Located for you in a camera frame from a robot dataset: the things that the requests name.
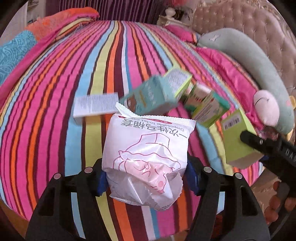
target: striped curtain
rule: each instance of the striped curtain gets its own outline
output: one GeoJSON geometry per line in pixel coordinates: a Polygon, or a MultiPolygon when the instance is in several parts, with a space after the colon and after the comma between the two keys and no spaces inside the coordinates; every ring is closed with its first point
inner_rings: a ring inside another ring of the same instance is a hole
{"type": "Polygon", "coordinates": [[[167,8],[165,0],[59,0],[58,11],[77,7],[92,7],[100,20],[125,20],[156,24],[167,8]]]}

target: tufted headboard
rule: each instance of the tufted headboard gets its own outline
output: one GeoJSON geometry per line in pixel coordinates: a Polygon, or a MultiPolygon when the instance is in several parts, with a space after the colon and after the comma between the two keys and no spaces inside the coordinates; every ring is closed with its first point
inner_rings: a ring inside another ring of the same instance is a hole
{"type": "Polygon", "coordinates": [[[296,96],[296,38],[272,4],[266,0],[217,0],[197,7],[192,23],[196,32],[224,27],[253,39],[274,64],[289,95],[296,96]]]}

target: striped blanket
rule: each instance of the striped blanket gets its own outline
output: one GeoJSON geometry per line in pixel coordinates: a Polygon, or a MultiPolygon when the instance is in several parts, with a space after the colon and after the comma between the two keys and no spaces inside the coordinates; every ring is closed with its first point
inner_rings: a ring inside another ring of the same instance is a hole
{"type": "MultiPolygon", "coordinates": [[[[0,197],[28,220],[53,174],[77,174],[102,157],[108,120],[77,125],[72,117],[75,97],[112,92],[122,97],[150,76],[177,66],[229,101],[231,109],[224,117],[243,108],[198,51],[159,26],[67,21],[41,39],[0,88],[0,197]]],[[[247,75],[245,81],[251,82],[247,75]]],[[[189,118],[182,105],[169,115],[189,118]]],[[[188,151],[221,173],[241,171],[249,184],[261,172],[258,162],[246,170],[226,164],[219,121],[209,130],[199,126],[189,138],[188,151]]],[[[178,200],[162,212],[113,200],[109,193],[97,202],[113,241],[155,240],[186,230],[199,202],[186,180],[178,200]]],[[[72,206],[83,237],[75,194],[72,206]]]]}

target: human hand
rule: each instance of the human hand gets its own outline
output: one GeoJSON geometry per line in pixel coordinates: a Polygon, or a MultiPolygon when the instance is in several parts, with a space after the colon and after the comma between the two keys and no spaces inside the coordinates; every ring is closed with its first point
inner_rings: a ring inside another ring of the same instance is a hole
{"type": "MultiPolygon", "coordinates": [[[[279,187],[279,182],[274,183],[274,190],[276,191],[279,187]]],[[[280,199],[274,195],[269,200],[269,206],[265,209],[264,216],[266,223],[269,225],[270,223],[276,221],[279,217],[276,210],[281,205],[280,199]]],[[[296,206],[296,198],[287,198],[285,201],[285,208],[287,211],[291,212],[296,206]]]]}

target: white vase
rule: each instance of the white vase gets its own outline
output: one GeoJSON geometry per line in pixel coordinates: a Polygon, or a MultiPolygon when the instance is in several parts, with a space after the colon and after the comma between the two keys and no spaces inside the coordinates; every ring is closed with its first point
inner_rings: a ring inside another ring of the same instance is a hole
{"type": "Polygon", "coordinates": [[[173,16],[176,14],[176,11],[175,11],[175,9],[173,9],[172,7],[168,7],[168,8],[165,10],[165,13],[166,13],[166,17],[167,17],[167,18],[173,18],[173,16]]]}

